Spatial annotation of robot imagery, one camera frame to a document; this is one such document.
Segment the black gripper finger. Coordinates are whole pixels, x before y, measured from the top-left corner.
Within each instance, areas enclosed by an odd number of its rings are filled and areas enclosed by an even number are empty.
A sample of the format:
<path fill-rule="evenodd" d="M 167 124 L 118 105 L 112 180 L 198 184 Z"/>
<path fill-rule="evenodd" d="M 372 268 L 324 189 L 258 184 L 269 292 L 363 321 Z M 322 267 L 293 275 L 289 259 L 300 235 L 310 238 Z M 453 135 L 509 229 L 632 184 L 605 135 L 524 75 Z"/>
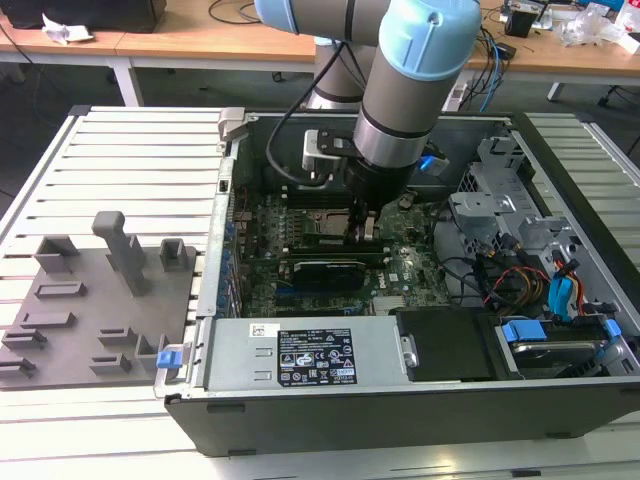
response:
<path fill-rule="evenodd" d="M 381 213 L 380 207 L 371 207 L 363 200 L 355 199 L 351 206 L 351 242 L 378 242 Z"/>

